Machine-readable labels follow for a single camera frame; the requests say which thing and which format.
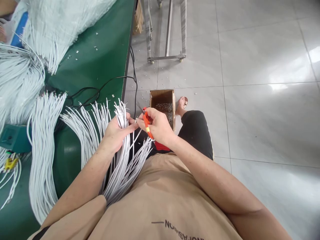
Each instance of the metal cart leg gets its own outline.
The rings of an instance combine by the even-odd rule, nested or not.
[[[166,51],[165,51],[165,54],[164,54],[164,56],[166,56],[166,57],[169,56],[171,23],[172,23],[172,0],[169,0],[167,38],[166,38]]]
[[[161,8],[162,0],[157,0],[158,6]],[[151,14],[149,9],[149,0],[144,0],[144,18],[145,18],[145,28],[146,28],[146,38],[147,38],[147,61],[154,63],[155,60],[162,59],[180,59],[180,62],[186,58],[186,37],[187,37],[187,0],[180,0],[180,12],[181,12],[181,38],[182,38],[182,51],[179,55],[170,56],[170,33],[172,24],[172,6],[173,0],[169,0],[169,13],[168,13],[168,25],[167,25],[167,38],[166,38],[166,48],[165,56],[163,57],[152,57],[151,56],[151,43],[152,40],[152,22]]]
[[[152,32],[153,31],[153,27],[152,27],[151,15],[150,15],[150,8],[148,9],[148,11],[149,11],[149,20],[150,20],[150,31]]]
[[[151,61],[151,31],[150,31],[150,21],[149,21],[149,0],[144,0],[144,19],[145,19],[145,28],[146,28],[146,38],[147,38],[147,59],[148,62]]]
[[[187,0],[181,0],[180,2],[180,12],[181,12],[181,39],[182,39],[182,52],[181,55],[186,57],[186,38],[187,38],[187,7],[186,7]]]

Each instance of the black pants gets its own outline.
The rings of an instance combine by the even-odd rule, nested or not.
[[[191,146],[193,146],[203,155],[213,160],[213,149],[212,149],[211,137],[210,137],[209,129],[207,126],[207,121],[206,121],[206,118],[204,117],[203,112],[195,111],[195,110],[188,111],[182,116],[181,122],[183,126],[178,136],[184,139],[186,142],[188,142]],[[168,152],[171,152],[171,151],[164,151],[164,150],[157,151],[154,147],[154,149],[151,150],[147,158],[155,155],[156,153],[168,153]]]

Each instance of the blue object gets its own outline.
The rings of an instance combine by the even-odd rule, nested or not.
[[[28,20],[28,12],[24,12],[21,16],[21,19],[20,19],[19,24],[16,29],[16,34],[18,36],[22,36],[23,29],[26,26],[27,20]],[[13,38],[11,41],[11,46],[23,48],[22,42],[20,42],[20,38],[16,34],[13,35]]]
[[[32,147],[27,136],[27,126],[6,124],[0,137],[0,147],[15,153],[31,152]]]

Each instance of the beige t-shirt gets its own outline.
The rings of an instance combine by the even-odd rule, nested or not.
[[[41,239],[241,239],[174,153],[150,157],[130,192],[105,207],[105,198],[98,196],[53,224]]]

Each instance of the pliers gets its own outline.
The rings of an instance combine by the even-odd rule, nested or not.
[[[142,111],[142,113],[143,113],[143,121],[144,121],[144,125],[145,125],[145,127],[146,127],[146,132],[147,132],[147,134],[148,134],[148,136],[151,138],[151,139],[154,139],[153,138],[153,136],[152,136],[152,134],[151,134],[151,132],[150,132],[150,128],[149,128],[149,125],[151,125],[152,124],[152,118],[151,117],[149,117],[149,115],[148,115],[148,113],[147,113],[147,111],[146,111],[146,107],[144,107],[143,109],[140,107],[140,105],[139,105],[139,108],[140,108],[140,110]]]

